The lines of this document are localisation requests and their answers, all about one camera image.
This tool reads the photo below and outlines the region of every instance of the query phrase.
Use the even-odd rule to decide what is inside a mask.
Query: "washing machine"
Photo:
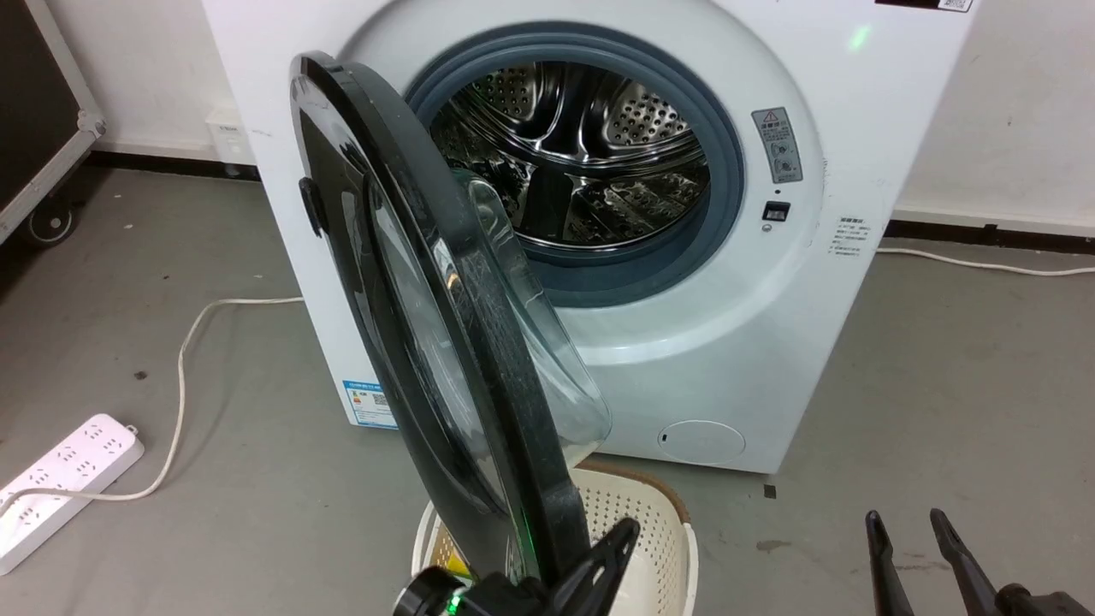
[[[497,190],[611,409],[601,452],[758,473],[787,452],[977,5],[205,0],[351,422],[394,427],[306,207],[310,51],[399,92],[384,139],[414,121],[431,160]]]

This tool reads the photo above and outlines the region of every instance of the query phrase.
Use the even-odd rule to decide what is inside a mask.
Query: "gray floor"
[[[296,282],[257,185],[78,179],[95,191],[68,242],[38,256],[0,246],[0,479],[108,412],[148,446],[112,488],[132,491],[165,453],[175,353],[200,307],[292,294]],[[1095,607],[1093,315],[1095,276],[879,256],[777,476],[629,463],[692,512],[696,614],[871,614],[872,508],[917,612],[960,614],[932,507],[999,584],[1063,589]],[[346,423],[303,307],[224,307],[187,365],[186,435],[162,491],[80,513],[0,580],[2,612],[389,614],[426,497],[397,434]]]

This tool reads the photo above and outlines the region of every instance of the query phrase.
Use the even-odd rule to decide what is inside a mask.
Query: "open door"
[[[596,385],[491,186],[454,174],[367,67],[311,53],[295,71],[300,188],[357,322],[347,336],[473,574],[553,584],[590,545],[568,466],[608,434]]]

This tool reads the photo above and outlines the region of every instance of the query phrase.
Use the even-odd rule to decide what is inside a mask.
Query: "white cable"
[[[175,420],[175,434],[171,438],[171,448],[168,449],[168,457],[163,461],[163,468],[160,469],[160,475],[157,476],[155,480],[140,492],[134,492],[131,495],[99,495],[95,492],[74,492],[70,490],[57,490],[54,488],[30,488],[26,490],[20,490],[11,496],[7,502],[0,505],[0,518],[8,512],[9,509],[15,501],[26,497],[28,495],[53,495],[56,497],[70,497],[89,499],[92,501],[135,501],[137,499],[142,499],[157,490],[163,479],[168,477],[168,472],[171,470],[171,463],[175,460],[175,453],[178,450],[178,440],[183,435],[183,415],[186,411],[186,374],[183,371],[183,358],[186,355],[186,349],[191,346],[191,339],[194,338],[194,333],[197,332],[198,326],[201,325],[201,319],[212,311],[214,307],[218,305],[224,305],[227,303],[244,303],[244,304],[272,304],[272,303],[296,303],[298,301],[303,301],[303,297],[277,297],[273,299],[218,299],[203,307],[201,312],[198,313],[198,318],[194,319],[194,325],[191,326],[191,332],[186,333],[186,338],[183,339],[183,346],[178,348],[178,416]]]
[[[999,263],[976,263],[973,260],[961,260],[959,258],[950,258],[949,256],[943,256],[942,254],[933,254],[931,252],[924,252],[922,249],[913,249],[911,247],[879,247],[876,252],[883,252],[886,254],[911,254],[912,256],[923,256],[924,258],[934,258],[935,260],[950,263],[952,265],[964,265],[966,267],[977,267],[979,269],[999,269],[1001,271],[1028,274],[1030,276],[1073,276],[1075,274],[1095,274],[1095,267],[1077,267],[1075,269],[1059,269],[1059,270],[1048,270],[1048,271],[1044,269],[1026,269],[1024,267],[1013,267],[1011,265],[1001,265]]]

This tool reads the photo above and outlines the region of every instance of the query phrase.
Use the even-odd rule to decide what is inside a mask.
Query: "electrical socket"
[[[100,414],[0,489],[0,503],[27,488],[100,493],[143,453],[134,431]],[[0,518],[0,576],[14,569],[90,502],[53,495],[21,498]]]

